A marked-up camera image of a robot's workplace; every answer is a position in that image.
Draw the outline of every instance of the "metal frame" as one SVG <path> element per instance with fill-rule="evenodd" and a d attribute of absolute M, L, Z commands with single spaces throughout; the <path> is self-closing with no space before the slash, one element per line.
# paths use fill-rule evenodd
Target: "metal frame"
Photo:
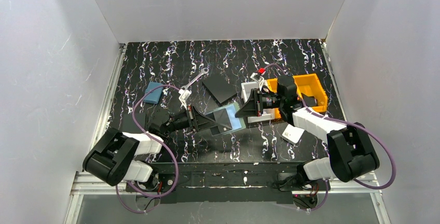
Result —
<path fill-rule="evenodd" d="M 333 84 L 335 85 L 336 95 L 340 99 L 339 92 L 336 86 L 336 81 L 333 75 L 332 66 L 330 63 L 330 59 L 327 53 L 327 50 L 325 49 L 325 43 L 321 43 L 321 47 L 324 53 L 325 61 L 327 64 L 327 67 L 329 69 L 330 76 L 332 78 Z M 95 134 L 93 137 L 93 140 L 91 142 L 90 149 L 95 145 L 95 143 L 98 141 L 98 139 L 104 134 L 108 116 L 110 114 L 111 105 L 113 102 L 113 97 L 116 92 L 117 82 L 119 79 L 120 71 L 122 68 L 122 62 L 123 58 L 125 56 L 125 52 L 127 49 L 127 45 L 121 45 L 119 57 L 116 61 L 115 67 L 113 69 L 113 74 L 109 83 L 109 86 L 107 88 L 107 93 L 105 95 L 105 100 L 103 107 L 101 109 L 101 113 L 99 116 L 99 120 L 97 122 L 97 127 L 95 130 Z M 346 119 L 345 112 L 343 110 L 342 104 L 339 101 L 340 107 L 342 109 L 342 113 L 344 118 Z M 378 184 L 376 175 L 374 172 L 370 172 L 362 177 L 358 178 L 360 181 L 363 181 L 364 183 L 370 183 L 370 184 Z M 372 202 L 374 205 L 374 208 L 376 210 L 377 218 L 379 220 L 379 223 L 381 224 L 388 224 L 390 223 L 390 220 L 388 218 L 387 211 L 385 209 L 383 200 L 382 200 L 382 192 L 380 190 L 374 190 L 374 189 L 368 189 L 365 188 L 358 183 L 351 181 L 348 183 L 341 182 L 338 179 L 334 179 L 330 181 L 331 190 L 329 193 L 369 193 L 372 198 Z M 120 183 L 118 185 L 120 194 L 136 194 L 135 192 L 125 192 L 126 184 Z M 75 175 L 75 179 L 72 185 L 71 190 L 71 198 L 69 207 L 67 210 L 67 215 L 64 223 L 76 223 L 78 219 L 78 215 L 80 212 L 80 208 L 83 202 L 83 196 L 86 194 L 116 194 L 115 188 L 109 186 L 108 184 L 104 183 L 103 181 L 99 180 L 95 176 L 91 175 L 88 172 L 77 172 Z M 292 191 L 292 194 L 307 194 L 307 192 L 304 191 Z"/>

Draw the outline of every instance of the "table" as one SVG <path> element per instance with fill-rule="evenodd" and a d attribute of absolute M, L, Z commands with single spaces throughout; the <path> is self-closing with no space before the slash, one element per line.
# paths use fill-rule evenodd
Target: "table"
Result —
<path fill-rule="evenodd" d="M 124 131 L 123 122 L 132 121 L 129 114 L 150 81 L 181 87 L 203 67 L 209 68 L 210 75 L 221 74 L 234 85 L 238 95 L 229 103 L 242 105 L 241 83 L 248 82 L 251 73 L 269 63 L 279 64 L 289 75 L 316 73 L 328 96 L 326 114 L 343 118 L 317 39 L 172 41 L 128 43 L 107 126 Z M 278 75 L 280 72 L 272 67 L 265 78 Z M 219 105 L 202 85 L 202 79 L 192 85 L 188 103 L 205 113 Z M 157 105 L 142 104 L 136 112 L 148 116 L 175 114 L 181 109 L 178 96 L 172 89 L 165 89 Z M 282 140 L 286 126 L 282 121 L 268 121 L 220 136 L 212 136 L 209 130 L 198 133 L 180 130 L 166 143 L 182 163 L 296 162 L 327 156 L 324 143 L 307 132 L 295 145 Z M 162 149 L 160 154 L 147 156 L 145 160 L 171 162 L 171 157 Z"/>

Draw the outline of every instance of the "gray floor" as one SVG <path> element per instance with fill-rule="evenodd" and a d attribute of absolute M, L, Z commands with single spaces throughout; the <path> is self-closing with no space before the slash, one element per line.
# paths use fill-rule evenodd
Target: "gray floor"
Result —
<path fill-rule="evenodd" d="M 135 207 L 135 196 L 123 195 Z M 85 195 L 80 224 L 107 223 L 379 223 L 368 193 L 329 194 L 318 211 L 307 214 L 270 202 L 191 202 L 163 204 L 145 214 L 123 208 L 116 195 Z"/>

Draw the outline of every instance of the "marble pattern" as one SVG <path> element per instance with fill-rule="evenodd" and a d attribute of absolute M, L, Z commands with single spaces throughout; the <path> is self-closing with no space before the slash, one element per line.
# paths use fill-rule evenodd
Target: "marble pattern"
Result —
<path fill-rule="evenodd" d="M 316 73 L 328 96 L 327 114 L 342 119 L 319 40 L 172 41 L 128 44 L 107 126 L 121 130 L 122 117 L 133 111 L 149 81 L 180 88 L 203 67 L 209 68 L 209 74 L 221 74 L 234 85 L 238 96 L 229 102 L 241 105 L 240 83 L 249 81 L 251 73 L 269 63 L 279 64 L 291 75 Z M 275 78 L 279 74 L 272 67 L 265 78 Z M 206 77 L 190 87 L 192 94 L 188 103 L 201 112 L 207 112 L 219 106 L 202 85 L 203 78 Z M 177 92 L 167 88 L 157 105 L 143 103 L 136 111 L 152 116 L 166 109 L 174 114 L 181 107 L 178 97 Z M 295 145 L 282 140 L 281 134 L 286 125 L 282 121 L 258 123 L 215 137 L 209 130 L 198 133 L 179 130 L 171 135 L 167 144 L 179 162 L 293 162 L 327 156 L 324 143 L 307 132 Z M 146 160 L 170 162 L 171 158 L 162 149 L 160 154 L 148 156 Z"/>

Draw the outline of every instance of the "yellow bin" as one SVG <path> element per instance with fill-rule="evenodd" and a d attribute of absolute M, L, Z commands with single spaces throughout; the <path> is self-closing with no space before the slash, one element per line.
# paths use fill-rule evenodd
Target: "yellow bin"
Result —
<path fill-rule="evenodd" d="M 309 97 L 314 97 L 318 105 L 312 107 L 313 110 L 319 113 L 325 113 L 327 111 L 328 98 L 321 86 L 321 83 L 319 82 L 318 76 L 316 74 L 295 75 L 293 78 L 295 79 L 295 84 L 298 87 L 298 95 L 303 93 Z M 278 79 L 276 78 L 267 80 L 267 85 L 270 91 L 275 93 L 277 92 L 277 82 Z M 278 109 L 276 109 L 275 119 L 279 118 L 281 118 L 281 115 Z"/>

